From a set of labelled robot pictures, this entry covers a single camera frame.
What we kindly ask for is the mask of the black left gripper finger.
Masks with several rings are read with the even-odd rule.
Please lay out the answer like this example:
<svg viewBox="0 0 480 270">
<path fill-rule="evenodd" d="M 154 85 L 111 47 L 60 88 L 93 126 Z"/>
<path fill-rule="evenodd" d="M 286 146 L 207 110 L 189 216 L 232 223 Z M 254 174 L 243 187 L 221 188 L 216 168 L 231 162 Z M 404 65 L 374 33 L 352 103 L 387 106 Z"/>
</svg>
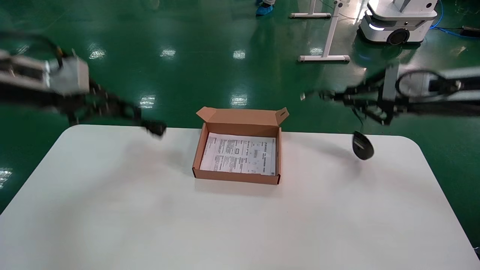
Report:
<svg viewBox="0 0 480 270">
<path fill-rule="evenodd" d="M 90 94 L 93 97 L 91 107 L 137 107 L 134 103 L 124 101 L 115 94 L 111 94 L 103 89 L 99 84 L 90 85 Z"/>
<path fill-rule="evenodd" d="M 149 120 L 142 118 L 141 110 L 137 107 L 115 106 L 107 108 L 105 106 L 88 106 L 86 109 L 67 113 L 70 125 L 79 125 L 82 122 L 100 117 L 124 119 L 142 127 L 150 125 Z"/>
</svg>

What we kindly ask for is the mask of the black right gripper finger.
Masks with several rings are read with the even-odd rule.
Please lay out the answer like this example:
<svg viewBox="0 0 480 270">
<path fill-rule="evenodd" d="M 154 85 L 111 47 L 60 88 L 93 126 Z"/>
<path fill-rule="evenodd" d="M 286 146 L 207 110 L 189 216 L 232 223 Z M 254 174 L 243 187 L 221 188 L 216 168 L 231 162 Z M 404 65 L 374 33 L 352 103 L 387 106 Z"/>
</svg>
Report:
<svg viewBox="0 0 480 270">
<path fill-rule="evenodd" d="M 343 92 L 319 92 L 319 97 L 326 101 L 345 102 L 366 94 L 378 94 L 383 86 L 385 71 L 380 71 L 365 78 L 360 84 L 347 87 Z"/>
<path fill-rule="evenodd" d="M 365 119 L 371 119 L 383 126 L 391 124 L 392 113 L 383 110 L 374 100 L 341 97 L 338 101 L 350 108 L 361 123 Z"/>
</svg>

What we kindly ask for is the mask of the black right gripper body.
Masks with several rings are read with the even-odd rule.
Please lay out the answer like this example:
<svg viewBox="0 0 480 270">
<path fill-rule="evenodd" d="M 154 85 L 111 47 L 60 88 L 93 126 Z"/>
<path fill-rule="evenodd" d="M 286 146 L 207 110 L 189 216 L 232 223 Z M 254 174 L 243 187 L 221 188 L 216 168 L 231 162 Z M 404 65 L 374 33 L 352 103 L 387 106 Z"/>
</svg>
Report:
<svg viewBox="0 0 480 270">
<path fill-rule="evenodd" d="M 375 115 L 375 121 L 381 125 L 390 125 L 395 117 L 407 110 L 409 103 L 408 97 L 395 97 L 393 100 L 378 97 L 376 105 L 380 109 L 380 114 Z"/>
</svg>

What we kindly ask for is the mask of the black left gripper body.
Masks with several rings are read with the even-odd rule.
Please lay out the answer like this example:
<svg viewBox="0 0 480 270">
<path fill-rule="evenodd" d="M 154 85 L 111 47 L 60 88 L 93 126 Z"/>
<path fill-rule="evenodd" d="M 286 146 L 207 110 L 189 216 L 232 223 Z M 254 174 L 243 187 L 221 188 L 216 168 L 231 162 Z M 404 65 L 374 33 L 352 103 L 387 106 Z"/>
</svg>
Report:
<svg viewBox="0 0 480 270">
<path fill-rule="evenodd" d="M 68 122 L 84 122 L 98 116 L 96 97 L 91 93 L 61 95 L 53 93 L 53 106 Z"/>
</svg>

